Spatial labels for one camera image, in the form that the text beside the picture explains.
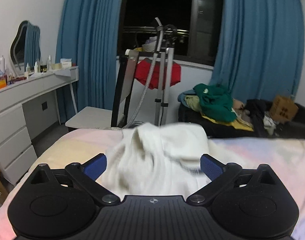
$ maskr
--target red towel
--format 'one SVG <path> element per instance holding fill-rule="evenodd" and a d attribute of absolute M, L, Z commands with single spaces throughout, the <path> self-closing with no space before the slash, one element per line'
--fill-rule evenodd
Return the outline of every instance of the red towel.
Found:
<path fill-rule="evenodd" d="M 151 60 L 145 58 L 140 63 L 138 63 L 136 72 L 134 74 L 134 78 L 136 78 L 140 83 L 143 85 L 146 84 L 147 76 L 150 69 Z M 152 78 L 149 84 L 149 89 L 158 88 L 158 81 L 159 81 L 159 69 L 160 69 L 160 62 L 156 62 L 154 72 L 152 74 Z M 164 75 L 166 76 L 167 67 L 165 66 Z M 181 66 L 175 62 L 173 62 L 172 71 L 171 71 L 171 86 L 176 85 L 180 82 L 181 78 Z"/>

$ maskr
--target chair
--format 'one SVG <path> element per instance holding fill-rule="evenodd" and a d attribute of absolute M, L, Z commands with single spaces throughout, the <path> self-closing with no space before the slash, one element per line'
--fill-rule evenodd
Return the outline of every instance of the chair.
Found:
<path fill-rule="evenodd" d="M 127 55 L 119 59 L 120 67 L 116 82 L 112 111 L 95 107 L 85 107 L 66 122 L 69 131 L 82 128 L 123 127 L 127 124 L 130 97 L 134 83 L 134 73 L 139 53 L 127 50 Z M 119 113 L 120 105 L 124 105 L 123 113 Z"/>

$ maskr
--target blue curtain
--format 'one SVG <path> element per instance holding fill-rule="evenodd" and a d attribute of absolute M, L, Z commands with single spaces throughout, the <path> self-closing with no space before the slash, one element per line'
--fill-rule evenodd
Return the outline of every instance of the blue curtain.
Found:
<path fill-rule="evenodd" d="M 78 111 L 86 106 L 112 109 L 120 6 L 121 0 L 64 2 L 56 62 L 72 58 L 79 66 L 74 84 Z M 66 122 L 75 114 L 69 87 L 57 89 L 57 98 L 61 122 Z"/>
<path fill-rule="evenodd" d="M 36 60 L 40 60 L 40 28 L 27 23 L 26 39 L 25 39 L 25 52 L 24 52 L 24 68 L 26 69 L 27 63 L 33 69 Z"/>
<path fill-rule="evenodd" d="M 296 95 L 303 53 L 300 0 L 224 0 L 211 84 L 243 102 Z"/>

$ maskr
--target metal stand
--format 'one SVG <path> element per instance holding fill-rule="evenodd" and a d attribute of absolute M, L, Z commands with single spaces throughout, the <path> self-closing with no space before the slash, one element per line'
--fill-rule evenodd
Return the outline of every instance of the metal stand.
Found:
<path fill-rule="evenodd" d="M 166 54 L 167 57 L 167 70 L 165 73 L 165 64 L 166 64 Z M 160 60 L 160 70 L 159 70 L 159 81 L 158 81 L 158 91 L 156 102 L 156 111 L 155 111 L 155 125 L 165 125 L 167 118 L 167 110 L 169 104 L 169 90 L 171 87 L 171 72 L 172 72 L 172 63 L 174 59 L 174 48 L 167 48 L 166 53 L 161 52 L 161 60 Z"/>

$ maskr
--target green clothing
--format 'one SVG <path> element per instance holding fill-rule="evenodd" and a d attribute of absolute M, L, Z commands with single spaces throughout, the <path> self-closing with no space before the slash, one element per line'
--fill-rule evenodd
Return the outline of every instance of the green clothing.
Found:
<path fill-rule="evenodd" d="M 221 122 L 232 122 L 236 119 L 237 115 L 232 111 L 233 99 L 226 87 L 199 84 L 194 90 L 205 116 Z"/>
<path fill-rule="evenodd" d="M 198 96 L 187 95 L 185 96 L 185 102 L 194 111 L 199 113 L 202 112 L 202 108 L 200 107 Z"/>

